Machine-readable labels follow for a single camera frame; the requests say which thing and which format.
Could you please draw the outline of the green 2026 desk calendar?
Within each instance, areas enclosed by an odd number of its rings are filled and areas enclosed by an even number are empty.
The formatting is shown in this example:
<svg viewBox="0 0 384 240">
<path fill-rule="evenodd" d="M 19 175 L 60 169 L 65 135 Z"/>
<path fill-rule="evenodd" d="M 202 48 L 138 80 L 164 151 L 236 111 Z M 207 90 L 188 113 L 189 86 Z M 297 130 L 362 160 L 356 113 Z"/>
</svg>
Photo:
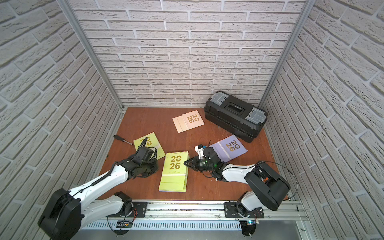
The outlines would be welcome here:
<svg viewBox="0 0 384 240">
<path fill-rule="evenodd" d="M 188 168 L 184 162 L 189 159 L 189 152 L 167 153 L 164 161 L 160 192 L 185 193 L 188 180 Z"/>
</svg>

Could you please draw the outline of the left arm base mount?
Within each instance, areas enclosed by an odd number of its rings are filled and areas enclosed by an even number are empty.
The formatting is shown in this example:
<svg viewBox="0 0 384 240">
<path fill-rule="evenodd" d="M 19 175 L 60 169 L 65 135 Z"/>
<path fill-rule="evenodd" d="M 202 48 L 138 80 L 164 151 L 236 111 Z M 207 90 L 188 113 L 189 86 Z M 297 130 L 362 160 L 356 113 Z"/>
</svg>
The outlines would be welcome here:
<svg viewBox="0 0 384 240">
<path fill-rule="evenodd" d="M 146 214 L 147 202 L 134 202 L 123 192 L 117 192 L 108 200 L 117 200 L 117 210 L 106 215 L 110 230 L 118 237 L 123 236 L 134 226 L 137 218 Z"/>
</svg>

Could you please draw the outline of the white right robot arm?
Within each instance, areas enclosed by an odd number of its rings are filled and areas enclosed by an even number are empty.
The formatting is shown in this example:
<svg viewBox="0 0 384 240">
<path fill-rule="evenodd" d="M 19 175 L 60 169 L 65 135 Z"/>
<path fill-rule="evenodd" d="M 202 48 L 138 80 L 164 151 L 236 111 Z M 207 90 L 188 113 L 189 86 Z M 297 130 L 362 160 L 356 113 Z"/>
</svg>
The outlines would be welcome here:
<svg viewBox="0 0 384 240">
<path fill-rule="evenodd" d="M 264 161 L 238 166 L 216 157 L 196 156 L 185 161 L 184 165 L 196 172 L 210 172 L 211 177 L 218 181 L 247 184 L 251 191 L 236 202 L 236 212 L 243 218 L 253 212 L 260 214 L 259 209 L 263 207 L 277 211 L 291 189 L 288 181 Z"/>
</svg>

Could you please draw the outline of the purple 2026 calendar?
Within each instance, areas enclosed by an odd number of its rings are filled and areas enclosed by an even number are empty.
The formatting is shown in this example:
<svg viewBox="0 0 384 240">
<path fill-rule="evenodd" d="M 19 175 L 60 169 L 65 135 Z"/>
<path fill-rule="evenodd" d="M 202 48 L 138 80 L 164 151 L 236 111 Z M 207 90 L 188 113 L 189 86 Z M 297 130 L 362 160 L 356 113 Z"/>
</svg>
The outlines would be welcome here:
<svg viewBox="0 0 384 240">
<path fill-rule="evenodd" d="M 225 163 L 245 154 L 248 151 L 235 135 L 229 136 L 211 145 L 211 147 L 218 154 L 221 161 Z"/>
</svg>

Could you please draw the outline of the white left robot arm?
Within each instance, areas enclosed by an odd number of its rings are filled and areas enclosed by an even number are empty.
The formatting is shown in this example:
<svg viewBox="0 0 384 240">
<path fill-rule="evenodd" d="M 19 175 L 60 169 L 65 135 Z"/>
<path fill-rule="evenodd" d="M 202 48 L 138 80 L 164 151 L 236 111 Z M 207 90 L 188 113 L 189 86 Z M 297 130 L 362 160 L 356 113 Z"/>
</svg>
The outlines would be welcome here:
<svg viewBox="0 0 384 240">
<path fill-rule="evenodd" d="M 147 178 L 159 169 L 157 150 L 146 147 L 148 138 L 139 145 L 137 151 L 119 162 L 99 177 L 70 190 L 55 191 L 49 199 L 38 226 L 52 240 L 70 240 L 86 225 L 103 217 L 120 215 L 123 218 L 138 216 L 132 198 L 117 192 L 107 199 L 98 197 L 110 189 L 135 178 Z"/>
</svg>

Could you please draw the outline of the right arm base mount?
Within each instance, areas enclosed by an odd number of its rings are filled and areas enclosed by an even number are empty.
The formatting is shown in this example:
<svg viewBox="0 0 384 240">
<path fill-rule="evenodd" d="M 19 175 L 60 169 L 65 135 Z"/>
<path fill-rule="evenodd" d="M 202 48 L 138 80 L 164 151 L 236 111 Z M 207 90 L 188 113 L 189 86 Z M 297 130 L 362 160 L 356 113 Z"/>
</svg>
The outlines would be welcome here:
<svg viewBox="0 0 384 240">
<path fill-rule="evenodd" d="M 236 219 L 239 222 L 242 234 L 247 237 L 252 237 L 260 219 L 265 217 L 262 207 L 249 211 L 235 201 L 225 202 L 224 211 L 227 219 Z"/>
</svg>

